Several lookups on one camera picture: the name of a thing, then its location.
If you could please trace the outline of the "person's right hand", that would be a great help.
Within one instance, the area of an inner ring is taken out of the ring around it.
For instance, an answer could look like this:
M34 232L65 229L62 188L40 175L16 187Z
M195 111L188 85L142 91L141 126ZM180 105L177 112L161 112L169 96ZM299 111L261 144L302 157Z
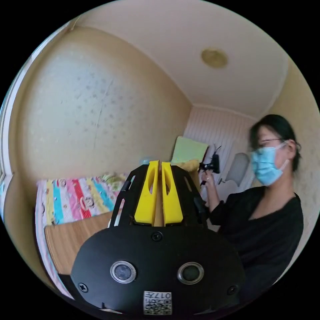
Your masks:
M205 186L209 191L215 189L215 180L212 171L207 170L202 172L201 185Z

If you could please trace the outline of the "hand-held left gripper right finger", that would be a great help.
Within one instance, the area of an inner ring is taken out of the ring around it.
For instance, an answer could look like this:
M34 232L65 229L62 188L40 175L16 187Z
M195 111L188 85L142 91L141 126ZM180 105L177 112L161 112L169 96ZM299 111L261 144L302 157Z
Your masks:
M161 163L161 176L164 223L181 223L183 214L169 162Z

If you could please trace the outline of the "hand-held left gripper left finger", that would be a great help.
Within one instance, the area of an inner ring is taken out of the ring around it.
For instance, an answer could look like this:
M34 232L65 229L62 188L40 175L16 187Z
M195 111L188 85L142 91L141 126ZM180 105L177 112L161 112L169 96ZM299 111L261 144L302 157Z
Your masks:
M138 200L134 219L136 223L154 223L157 202L159 161L150 161Z

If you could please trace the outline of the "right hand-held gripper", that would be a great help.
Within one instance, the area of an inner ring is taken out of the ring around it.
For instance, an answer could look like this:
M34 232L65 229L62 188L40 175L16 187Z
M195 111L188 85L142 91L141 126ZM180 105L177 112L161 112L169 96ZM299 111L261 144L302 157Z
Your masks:
M221 146L217 148L215 145L214 147L215 147L215 150L212 154L211 161L209 163L201 162L199 164L199 170L202 170L202 171L210 170L215 174L220 174L220 158L217 152L221 148Z

